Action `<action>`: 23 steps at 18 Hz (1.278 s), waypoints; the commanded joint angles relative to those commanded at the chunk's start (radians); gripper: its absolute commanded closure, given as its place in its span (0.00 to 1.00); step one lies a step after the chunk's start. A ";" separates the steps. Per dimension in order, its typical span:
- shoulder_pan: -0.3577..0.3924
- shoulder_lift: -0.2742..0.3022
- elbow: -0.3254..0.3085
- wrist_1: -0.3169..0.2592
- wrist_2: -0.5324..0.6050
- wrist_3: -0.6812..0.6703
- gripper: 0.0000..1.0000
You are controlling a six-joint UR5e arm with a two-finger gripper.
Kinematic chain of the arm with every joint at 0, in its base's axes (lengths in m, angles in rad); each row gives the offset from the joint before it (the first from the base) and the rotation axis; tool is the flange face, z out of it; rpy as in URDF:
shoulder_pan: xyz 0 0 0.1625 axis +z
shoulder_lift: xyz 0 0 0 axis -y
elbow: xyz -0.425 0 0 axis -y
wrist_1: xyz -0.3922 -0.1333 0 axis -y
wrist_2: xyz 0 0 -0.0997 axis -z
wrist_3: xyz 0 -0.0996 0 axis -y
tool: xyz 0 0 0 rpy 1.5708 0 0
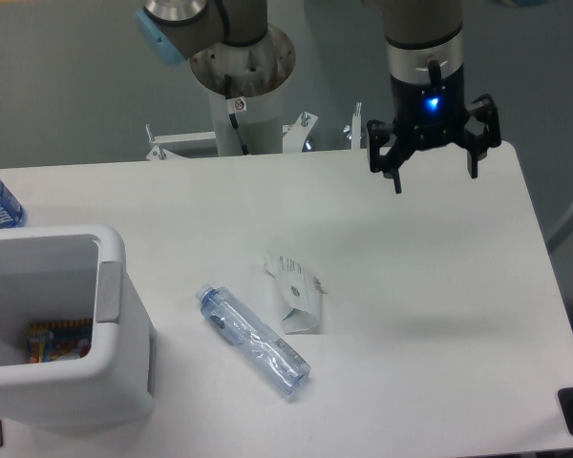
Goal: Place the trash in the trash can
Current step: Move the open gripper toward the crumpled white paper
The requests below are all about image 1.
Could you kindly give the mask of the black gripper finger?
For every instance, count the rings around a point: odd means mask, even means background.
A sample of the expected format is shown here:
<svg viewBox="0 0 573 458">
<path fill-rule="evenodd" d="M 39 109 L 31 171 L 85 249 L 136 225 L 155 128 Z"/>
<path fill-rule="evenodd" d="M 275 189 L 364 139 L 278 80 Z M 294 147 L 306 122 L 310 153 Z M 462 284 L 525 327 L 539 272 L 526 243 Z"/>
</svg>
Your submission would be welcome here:
<svg viewBox="0 0 573 458">
<path fill-rule="evenodd" d="M 466 127 L 472 118 L 482 124 L 482 132 L 478 135 Z M 487 157 L 489 149 L 501 144 L 499 111 L 491 95 L 483 94 L 459 110 L 451 127 L 451 141 L 467 151 L 467 169 L 471 179 L 476 179 L 478 163 Z"/>
<path fill-rule="evenodd" d="M 382 173 L 393 181 L 394 191 L 402 193 L 400 167 L 416 151 L 416 140 L 411 135 L 399 136 L 393 123 L 370 120 L 366 125 L 367 157 L 372 173 Z"/>
</svg>

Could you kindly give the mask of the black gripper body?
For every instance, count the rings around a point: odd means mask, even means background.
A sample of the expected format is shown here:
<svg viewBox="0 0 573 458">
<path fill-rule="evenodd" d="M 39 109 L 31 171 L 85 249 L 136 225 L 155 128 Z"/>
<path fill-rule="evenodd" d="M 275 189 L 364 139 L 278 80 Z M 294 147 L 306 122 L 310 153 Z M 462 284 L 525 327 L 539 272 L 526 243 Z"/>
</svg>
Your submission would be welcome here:
<svg viewBox="0 0 573 458">
<path fill-rule="evenodd" d="M 464 103 L 464 66 L 434 86 L 428 75 L 423 84 L 391 76 L 395 117 L 393 147 L 398 152 L 424 151 L 449 143 L 466 148 L 468 115 Z"/>
</svg>

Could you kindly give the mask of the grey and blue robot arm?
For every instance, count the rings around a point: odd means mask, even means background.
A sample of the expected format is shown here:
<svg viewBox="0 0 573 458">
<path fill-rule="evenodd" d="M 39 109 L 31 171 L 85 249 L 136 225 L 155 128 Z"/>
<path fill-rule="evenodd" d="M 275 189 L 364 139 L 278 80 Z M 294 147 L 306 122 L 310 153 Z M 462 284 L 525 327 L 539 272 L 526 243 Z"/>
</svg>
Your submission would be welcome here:
<svg viewBox="0 0 573 458">
<path fill-rule="evenodd" d="M 391 122 L 366 126 L 372 172 L 398 181 L 418 151 L 449 144 L 465 150 L 471 177 L 501 143 L 490 95 L 464 100 L 462 5 L 458 1 L 380 1 L 395 109 Z M 278 110 L 267 101 L 291 77 L 295 50 L 270 24 L 264 1 L 146 1 L 137 10 L 141 34 L 166 63 L 188 61 L 198 82 L 218 98 L 214 123 L 223 156 L 278 153 Z"/>
</svg>

